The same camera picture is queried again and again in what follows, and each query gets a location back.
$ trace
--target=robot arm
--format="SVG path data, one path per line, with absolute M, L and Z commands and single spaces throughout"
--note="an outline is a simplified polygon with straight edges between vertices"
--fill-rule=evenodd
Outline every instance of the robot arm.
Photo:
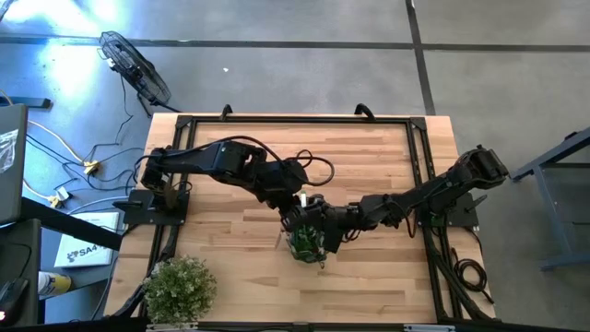
M 305 207 L 294 205 L 281 213 L 283 227 L 293 233 L 302 225 L 311 226 L 323 236 L 323 248 L 335 253 L 346 234 L 374 230 L 380 223 L 398 228 L 414 208 L 440 216 L 471 189 L 490 189 L 502 184 L 507 175 L 494 151 L 478 146 L 447 172 L 403 194 L 363 196 L 360 202 L 345 207 L 333 207 L 320 195 L 311 196 Z
M 302 204 L 296 194 L 308 183 L 303 166 L 295 159 L 267 161 L 266 153 L 264 148 L 231 140 L 190 150 L 156 148 L 148 158 L 141 183 L 156 195 L 165 195 L 166 180 L 173 173 L 209 175 L 223 184 L 239 186 L 259 202 L 277 208 L 290 237 L 297 237 L 304 227 L 321 238 L 320 248 L 335 253 L 341 242 L 350 240 L 346 234 L 374 230 L 380 223 L 398 228 L 414 208 L 441 215 L 471 189 L 500 185 L 508 174 L 493 150 L 478 146 L 462 155 L 447 172 L 403 194 L 368 195 L 360 202 L 334 207 L 320 195 Z M 295 258 L 301 259 L 296 252 Z M 309 257 L 302 260 L 317 261 Z

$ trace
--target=white cable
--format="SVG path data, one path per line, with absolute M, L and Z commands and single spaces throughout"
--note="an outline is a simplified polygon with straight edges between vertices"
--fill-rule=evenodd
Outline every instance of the white cable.
M 37 124 L 34 121 L 29 120 L 29 123 L 32 125 L 37 125 L 39 128 L 43 129 L 44 131 L 48 132 L 49 134 L 53 135 L 53 137 L 57 138 L 57 140 L 59 140 L 62 145 L 64 145 L 65 148 L 67 148 L 67 150 L 70 152 L 70 154 L 72 156 L 74 156 L 74 158 L 76 158 L 76 160 L 84 163 L 84 161 L 64 142 L 64 140 L 59 137 L 56 133 L 54 133 L 53 131 L 47 129 L 46 127 L 44 127 L 42 124 Z
M 71 211 L 67 212 L 67 214 L 68 214 L 68 215 L 71 215 L 72 213 L 74 213 L 74 212 L 76 212 L 76 211 L 79 211 L 79 210 L 81 210 L 82 208 L 86 208 L 86 207 L 89 207 L 89 206 L 92 206 L 92 205 L 95 205 L 95 204 L 99 204 L 99 203 L 102 203 L 102 202 L 108 202 L 108 201 L 111 201 L 111 200 L 117 200 L 117 199 L 127 199 L 127 198 L 129 198 L 129 196 L 117 196 L 117 197 L 109 197 L 109 198 L 103 198 L 103 199 L 99 199 L 99 200 L 96 200 L 96 201 L 94 201 L 94 202 L 86 203 L 86 204 L 85 204 L 85 205 L 83 205 L 83 206 L 76 207 L 76 208 L 74 208 L 73 210 L 71 210 Z
M 8 95 L 6 94 L 6 92 L 4 92 L 2 89 L 0 89 L 0 93 L 2 93 L 4 95 L 4 98 L 6 98 L 6 100 L 8 101 L 9 105 L 14 105 L 15 103 L 12 102 L 12 100 L 10 99 L 10 97 L 8 97 Z
M 29 187 L 29 184 L 27 184 L 27 182 L 25 181 L 25 179 L 22 179 L 22 183 L 25 185 L 25 188 L 29 189 L 29 191 L 32 192 L 34 195 L 36 195 L 38 197 L 41 197 L 43 199 L 49 200 L 49 197 L 48 196 L 41 195 L 41 194 L 37 193 L 36 191 L 34 191 L 31 187 Z

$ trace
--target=gray floor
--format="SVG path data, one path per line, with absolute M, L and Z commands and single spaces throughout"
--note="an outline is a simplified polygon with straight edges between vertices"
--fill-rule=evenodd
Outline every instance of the gray floor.
M 415 5 L 423 42 L 590 44 L 590 3 L 582 0 L 415 0 Z M 0 23 L 0 37 L 95 37 L 102 30 L 160 40 L 412 41 L 403 0 L 54 0 L 51 5 L 19 0 Z M 58 40 L 0 44 L 0 88 L 12 95 L 51 98 L 50 112 L 30 117 L 60 133 L 76 151 L 112 141 L 125 118 L 119 78 L 95 49 Z M 364 102 L 377 114 L 425 112 L 413 51 L 140 51 L 171 88 L 171 105 L 184 110 L 219 112 L 230 103 L 241 113 L 350 113 Z M 436 113 L 452 117 L 460 151 L 481 143 L 514 170 L 590 125 L 590 53 L 425 52 L 425 61 Z M 136 116 L 124 130 L 123 146 L 106 148 L 101 156 L 145 142 L 149 120 L 129 87 L 127 91 L 128 110 Z M 57 147 L 36 128 L 31 134 Z M 26 177 L 39 191 L 51 192 L 67 179 L 53 160 L 33 148 L 27 153 Z M 130 168 L 136 157 L 131 152 L 113 160 L 105 177 Z M 121 193 L 80 191 L 71 206 Z M 498 317 L 587 329 L 590 268 L 538 269 L 540 259 L 559 251 L 535 182 L 507 183 L 488 194 L 478 213 Z M 99 285 L 51 300 L 48 321 L 88 318 L 100 291 Z M 65 302 L 89 311 L 65 313 Z

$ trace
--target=green plant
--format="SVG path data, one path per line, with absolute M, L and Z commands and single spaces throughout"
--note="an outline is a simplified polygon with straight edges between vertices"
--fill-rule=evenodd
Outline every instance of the green plant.
M 153 323 L 194 322 L 211 309 L 217 282 L 204 262 L 188 256 L 159 262 L 143 282 Z

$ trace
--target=wooden table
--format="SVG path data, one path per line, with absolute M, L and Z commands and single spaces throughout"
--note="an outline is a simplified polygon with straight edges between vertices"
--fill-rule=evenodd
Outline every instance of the wooden table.
M 154 115 L 146 153 L 171 144 L 177 116 Z M 451 121 L 447 116 L 427 116 L 426 123 L 435 170 L 445 172 L 457 158 Z M 199 124 L 195 145 L 235 135 L 253 136 L 283 158 L 307 148 L 330 159 L 336 166 L 334 180 L 304 190 L 308 195 L 323 194 L 333 205 L 414 187 L 402 125 Z M 419 155 L 423 160 L 421 148 Z M 310 180 L 319 181 L 329 169 L 315 162 L 307 173 Z M 191 175 L 189 181 L 194 189 L 176 254 L 205 259 L 218 280 L 218 297 L 204 321 L 436 321 L 424 242 L 421 234 L 410 239 L 405 223 L 398 230 L 380 226 L 363 232 L 356 241 L 343 243 L 337 254 L 329 254 L 321 269 L 291 257 L 285 237 L 280 237 L 278 213 L 254 196 L 205 175 Z M 105 314 L 119 309 L 145 276 L 153 233 L 153 226 L 143 225 L 124 238 Z M 449 239 L 460 257 L 482 263 L 471 234 L 450 229 Z M 445 307 L 451 313 L 447 285 L 441 285 Z M 494 316 L 482 294 L 469 294 L 485 313 Z

